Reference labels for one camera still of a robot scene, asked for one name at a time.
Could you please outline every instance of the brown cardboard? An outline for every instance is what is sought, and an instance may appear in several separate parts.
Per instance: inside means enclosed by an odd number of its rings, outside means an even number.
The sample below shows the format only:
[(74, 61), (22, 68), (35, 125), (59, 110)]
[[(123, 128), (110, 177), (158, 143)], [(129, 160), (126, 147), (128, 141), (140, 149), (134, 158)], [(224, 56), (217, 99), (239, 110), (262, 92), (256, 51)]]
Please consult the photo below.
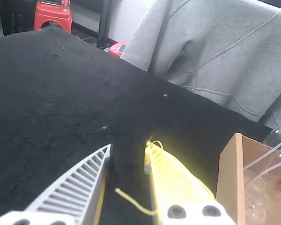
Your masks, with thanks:
[[(249, 164), (270, 148), (261, 143), (235, 134), (220, 155), (219, 178), (217, 186), (217, 201), (222, 204), (227, 213), (237, 225), (246, 224), (244, 201), (244, 165)], [(276, 163), (274, 157), (267, 157), (250, 170), (256, 173), (263, 171), (269, 164)], [(281, 174), (281, 168), (275, 173)], [(263, 225), (281, 225), (281, 178), (272, 180), (264, 177), (266, 182), (265, 196), (262, 197), (267, 217)]]

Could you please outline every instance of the black felt surface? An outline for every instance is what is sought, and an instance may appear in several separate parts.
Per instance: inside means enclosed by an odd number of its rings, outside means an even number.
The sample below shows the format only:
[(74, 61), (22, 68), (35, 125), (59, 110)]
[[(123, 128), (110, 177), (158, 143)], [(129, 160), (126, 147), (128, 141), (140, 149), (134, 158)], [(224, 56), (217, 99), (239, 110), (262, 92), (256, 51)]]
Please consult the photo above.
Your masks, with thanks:
[(146, 140), (161, 140), (215, 192), (219, 154), (235, 132), (262, 140), (269, 129), (61, 30), (0, 38), (0, 215), (25, 209), (114, 143), (100, 224), (152, 224), (113, 191), (150, 208)]

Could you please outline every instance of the yellow string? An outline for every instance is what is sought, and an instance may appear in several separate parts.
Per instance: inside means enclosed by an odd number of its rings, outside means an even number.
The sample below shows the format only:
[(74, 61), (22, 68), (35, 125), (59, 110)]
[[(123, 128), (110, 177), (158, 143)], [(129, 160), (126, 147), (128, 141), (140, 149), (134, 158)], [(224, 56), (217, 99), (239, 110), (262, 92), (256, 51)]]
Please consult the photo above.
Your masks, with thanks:
[(153, 141), (152, 143), (153, 143), (153, 144), (154, 144), (154, 143), (158, 143), (158, 144), (160, 145), (160, 148), (161, 148), (162, 150), (164, 150), (164, 149), (163, 149), (163, 144), (162, 144), (159, 140)]
[(157, 213), (157, 211), (147, 210), (146, 208), (141, 206), (136, 200), (134, 200), (128, 194), (123, 192), (120, 188), (116, 188), (115, 192), (118, 193), (121, 197), (125, 198), (127, 201), (129, 201), (132, 205), (134, 205), (142, 213), (147, 214), (149, 216), (154, 216)]

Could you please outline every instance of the red device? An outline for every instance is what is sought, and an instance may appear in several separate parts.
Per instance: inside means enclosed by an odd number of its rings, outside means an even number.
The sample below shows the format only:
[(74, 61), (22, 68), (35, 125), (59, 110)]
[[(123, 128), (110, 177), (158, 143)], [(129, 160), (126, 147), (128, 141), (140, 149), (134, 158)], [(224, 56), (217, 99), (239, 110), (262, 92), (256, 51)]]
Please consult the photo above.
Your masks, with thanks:
[(37, 2), (34, 16), (34, 29), (41, 29), (46, 23), (56, 23), (71, 33), (72, 14), (70, 0), (61, 0), (61, 4), (40, 0)]
[(118, 43), (112, 45), (109, 48), (108, 52), (110, 54), (114, 55), (115, 57), (120, 58), (124, 49), (126, 48), (126, 46), (127, 46), (126, 42), (118, 42)]

